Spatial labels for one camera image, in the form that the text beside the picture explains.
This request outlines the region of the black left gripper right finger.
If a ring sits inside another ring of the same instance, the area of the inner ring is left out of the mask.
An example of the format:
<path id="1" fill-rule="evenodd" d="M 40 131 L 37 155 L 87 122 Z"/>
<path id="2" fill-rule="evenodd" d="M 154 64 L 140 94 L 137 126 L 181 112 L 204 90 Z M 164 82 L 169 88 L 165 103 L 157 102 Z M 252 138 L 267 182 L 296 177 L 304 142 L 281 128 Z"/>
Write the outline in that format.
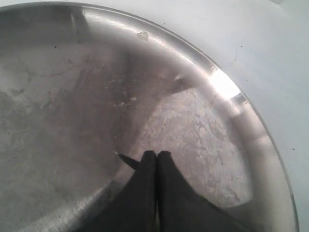
<path id="1" fill-rule="evenodd" d="M 197 194 L 172 159 L 157 155 L 158 211 L 162 232 L 245 232 L 246 228 Z"/>

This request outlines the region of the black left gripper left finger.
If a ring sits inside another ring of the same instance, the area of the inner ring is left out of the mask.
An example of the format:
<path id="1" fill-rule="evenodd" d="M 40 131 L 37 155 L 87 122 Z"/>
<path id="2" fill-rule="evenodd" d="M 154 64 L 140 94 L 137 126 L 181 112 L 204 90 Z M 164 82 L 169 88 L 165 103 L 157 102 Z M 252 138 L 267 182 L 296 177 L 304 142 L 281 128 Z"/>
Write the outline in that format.
<path id="1" fill-rule="evenodd" d="M 77 232 L 152 232 L 156 219 L 156 161 L 145 151 L 138 169 L 115 199 Z"/>

